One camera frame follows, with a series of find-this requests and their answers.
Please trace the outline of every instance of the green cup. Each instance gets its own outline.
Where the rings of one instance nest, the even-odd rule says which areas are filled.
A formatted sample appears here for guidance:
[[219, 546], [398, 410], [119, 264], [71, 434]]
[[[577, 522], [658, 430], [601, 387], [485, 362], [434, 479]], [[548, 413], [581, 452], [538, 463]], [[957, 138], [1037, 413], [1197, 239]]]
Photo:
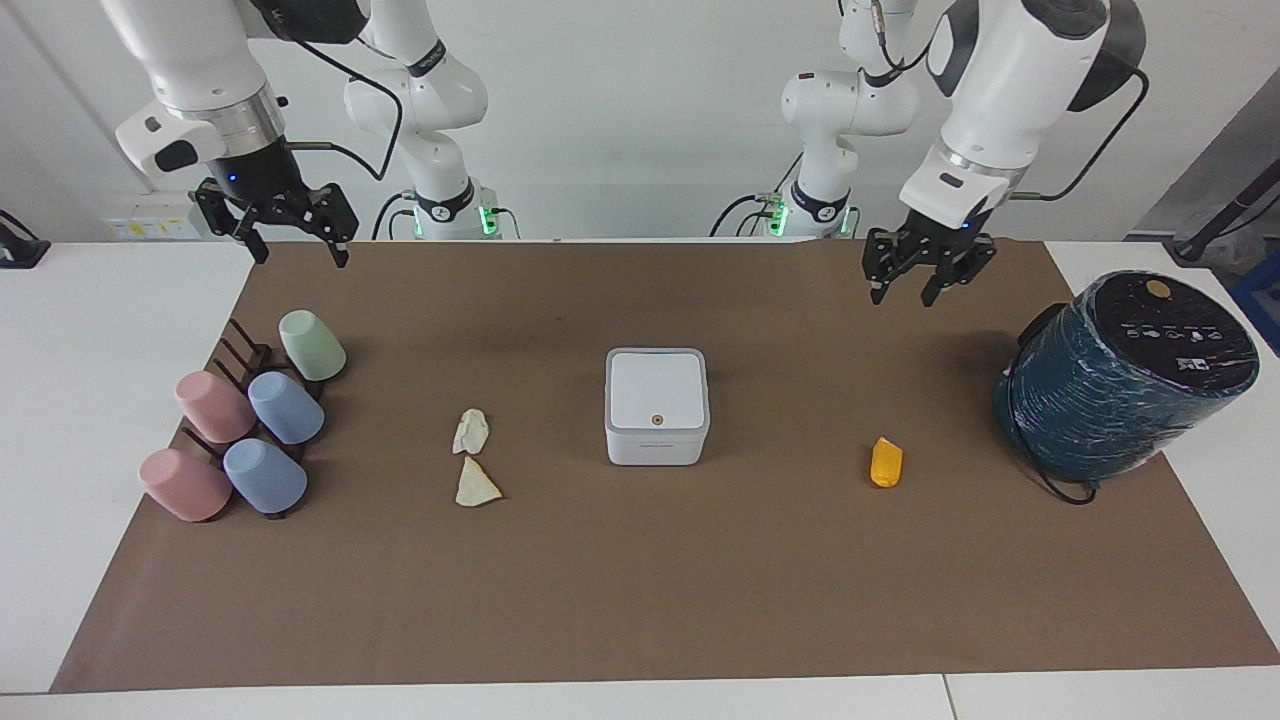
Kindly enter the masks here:
[[280, 318], [280, 343], [308, 380], [328, 380], [347, 364], [342, 343], [310, 310], [294, 310]]

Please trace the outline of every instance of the black cup rack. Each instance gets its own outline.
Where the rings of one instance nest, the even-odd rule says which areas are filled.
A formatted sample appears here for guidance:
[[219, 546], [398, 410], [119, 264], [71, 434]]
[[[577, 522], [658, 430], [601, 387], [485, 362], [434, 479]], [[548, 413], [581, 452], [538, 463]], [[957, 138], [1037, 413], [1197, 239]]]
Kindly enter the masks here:
[[[228, 319], [227, 324], [233, 331], [236, 331], [234, 333], [236, 336], [239, 336], [239, 340], [242, 341], [244, 350], [237, 350], [236, 343], [227, 340], [225, 334], [218, 338], [218, 345], [221, 348], [227, 350], [227, 352], [234, 359], [236, 365], [239, 366], [239, 372], [232, 370], [230, 368], [227, 366], [225, 363], [223, 363], [218, 357], [211, 359], [210, 363], [214, 365], [214, 368], [218, 369], [218, 372], [224, 378], [227, 378], [233, 386], [236, 386], [236, 389], [247, 395], [248, 386], [250, 383], [253, 382], [253, 378], [261, 375], [262, 373], [279, 370], [291, 373], [294, 378], [297, 378], [302, 388], [307, 391], [307, 395], [315, 398], [316, 402], [320, 402], [320, 398], [324, 396], [324, 388], [328, 380], [308, 380], [303, 378], [302, 373], [298, 370], [297, 365], [293, 364], [293, 360], [289, 359], [288, 354], [285, 354], [283, 350], [278, 351], [270, 345], [262, 342], [255, 342], [253, 338], [250, 337], [250, 334], [244, 331], [244, 327], [236, 320], [236, 318]], [[280, 438], [275, 437], [275, 433], [273, 433], [270, 428], [264, 425], [261, 420], [259, 420], [247, 433], [244, 433], [243, 437], [236, 438], [234, 441], [225, 443], [209, 442], [207, 439], [200, 437], [200, 433], [197, 433], [195, 428], [191, 427], [191, 421], [187, 420], [186, 418], [183, 418], [182, 423], [178, 425], [178, 432], [184, 434], [187, 439], [196, 443], [201, 450], [207, 452], [212, 460], [216, 460], [219, 468], [221, 466], [223, 456], [227, 454], [230, 446], [246, 438], [259, 438], [271, 442], [273, 445], [283, 450], [284, 454], [288, 455], [289, 459], [297, 462], [298, 465], [301, 465], [302, 460], [306, 457], [307, 445], [310, 442], [310, 441], [301, 442], [297, 445], [288, 445], [280, 442]], [[285, 515], [289, 512], [289, 510], [292, 510], [292, 507], [282, 512], [266, 512], [265, 515], [271, 520], [283, 520]]]

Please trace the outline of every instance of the white tissue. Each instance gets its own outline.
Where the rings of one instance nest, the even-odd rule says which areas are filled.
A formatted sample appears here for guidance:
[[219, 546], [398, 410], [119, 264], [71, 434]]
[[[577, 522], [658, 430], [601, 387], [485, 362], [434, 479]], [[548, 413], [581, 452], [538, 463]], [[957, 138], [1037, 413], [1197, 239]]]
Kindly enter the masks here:
[[480, 455], [486, 439], [489, 439], [489, 420], [484, 413], [472, 407], [458, 420], [458, 429], [453, 433], [453, 454]]
[[463, 507], [476, 507], [502, 497], [502, 491], [493, 484], [484, 468], [471, 457], [462, 460], [462, 477], [458, 478], [458, 496], [454, 498]]

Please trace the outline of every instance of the blue cup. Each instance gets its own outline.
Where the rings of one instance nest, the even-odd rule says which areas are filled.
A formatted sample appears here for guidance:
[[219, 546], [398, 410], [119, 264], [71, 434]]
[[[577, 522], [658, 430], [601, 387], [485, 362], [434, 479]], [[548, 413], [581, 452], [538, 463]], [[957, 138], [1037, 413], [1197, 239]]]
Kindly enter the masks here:
[[324, 409], [302, 386], [280, 373], [262, 373], [248, 386], [248, 401], [266, 429], [284, 445], [306, 442], [324, 427]]
[[283, 450], [257, 438], [242, 439], [223, 456], [223, 470], [255, 510], [276, 515], [307, 491], [307, 471]]

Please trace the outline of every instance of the pink cup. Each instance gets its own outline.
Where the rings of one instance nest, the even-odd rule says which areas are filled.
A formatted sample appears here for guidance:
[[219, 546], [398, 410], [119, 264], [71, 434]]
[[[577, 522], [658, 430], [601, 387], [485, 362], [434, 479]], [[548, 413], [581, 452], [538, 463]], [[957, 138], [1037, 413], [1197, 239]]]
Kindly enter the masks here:
[[232, 496], [232, 482], [225, 473], [172, 447], [147, 456], [138, 479], [152, 500], [188, 523], [212, 518]]
[[200, 370], [182, 378], [174, 395], [182, 414], [209, 442], [236, 442], [257, 423], [244, 393], [210, 372]]

